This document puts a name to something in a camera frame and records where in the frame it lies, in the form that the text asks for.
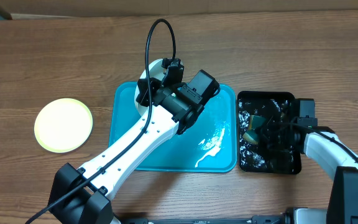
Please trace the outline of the green yellow sponge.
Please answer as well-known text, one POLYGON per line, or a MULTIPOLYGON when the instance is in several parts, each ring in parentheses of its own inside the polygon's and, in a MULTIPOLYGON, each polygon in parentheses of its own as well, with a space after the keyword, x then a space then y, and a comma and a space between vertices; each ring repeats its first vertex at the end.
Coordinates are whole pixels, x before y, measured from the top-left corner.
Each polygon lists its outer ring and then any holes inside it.
POLYGON ((248 127, 242 138, 250 144, 259 143, 257 130, 265 123, 265 118, 257 115, 250 115, 248 127))

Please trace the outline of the yellow-green plate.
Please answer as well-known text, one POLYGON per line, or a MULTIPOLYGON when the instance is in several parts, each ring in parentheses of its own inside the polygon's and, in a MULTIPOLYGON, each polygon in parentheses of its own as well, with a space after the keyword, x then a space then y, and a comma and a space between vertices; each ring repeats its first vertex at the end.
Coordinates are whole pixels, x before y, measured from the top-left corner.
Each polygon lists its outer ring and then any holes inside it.
POLYGON ((81 147, 93 129, 90 109, 73 98, 60 98, 44 106, 34 123, 34 135, 44 149, 66 153, 81 147))

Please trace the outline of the white plate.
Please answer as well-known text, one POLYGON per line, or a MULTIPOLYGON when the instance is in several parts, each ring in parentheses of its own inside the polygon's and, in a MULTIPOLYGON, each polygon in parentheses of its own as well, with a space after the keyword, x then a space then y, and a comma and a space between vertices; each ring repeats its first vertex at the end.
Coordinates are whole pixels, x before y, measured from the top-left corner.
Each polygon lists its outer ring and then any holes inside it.
MULTIPOLYGON (((152 87, 152 96, 154 96, 158 89, 162 86, 162 81, 166 74, 168 73, 167 68, 162 67, 163 59, 154 60, 149 65, 149 75, 150 75, 150 86, 152 87)), ((146 71, 142 72, 142 75, 138 79, 135 86, 134 93, 134 103, 136 110, 142 116, 149 107, 149 94, 148 94, 148 86, 146 79, 146 71)))

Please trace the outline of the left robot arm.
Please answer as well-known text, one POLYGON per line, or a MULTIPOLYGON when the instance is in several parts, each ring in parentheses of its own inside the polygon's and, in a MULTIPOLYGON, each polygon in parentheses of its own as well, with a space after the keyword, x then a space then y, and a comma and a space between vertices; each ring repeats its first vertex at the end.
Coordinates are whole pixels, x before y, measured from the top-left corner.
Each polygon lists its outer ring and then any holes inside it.
POLYGON ((180 59, 158 59, 137 81, 139 120, 117 141, 75 169, 65 164, 55 174, 47 210, 64 224, 120 223, 112 210, 119 188, 150 153, 192 127, 219 83, 200 70, 183 82, 180 59))

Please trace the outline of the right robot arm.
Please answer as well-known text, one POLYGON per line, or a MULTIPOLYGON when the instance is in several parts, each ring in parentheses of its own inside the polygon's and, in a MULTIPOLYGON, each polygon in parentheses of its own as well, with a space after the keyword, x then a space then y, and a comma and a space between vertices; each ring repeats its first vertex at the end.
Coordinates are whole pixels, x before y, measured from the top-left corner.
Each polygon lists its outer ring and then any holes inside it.
POLYGON ((333 180, 328 207, 294 208, 288 214, 290 223, 358 223, 358 155, 332 129, 318 126, 314 100, 291 101, 256 133, 268 148, 281 146, 314 160, 333 180))

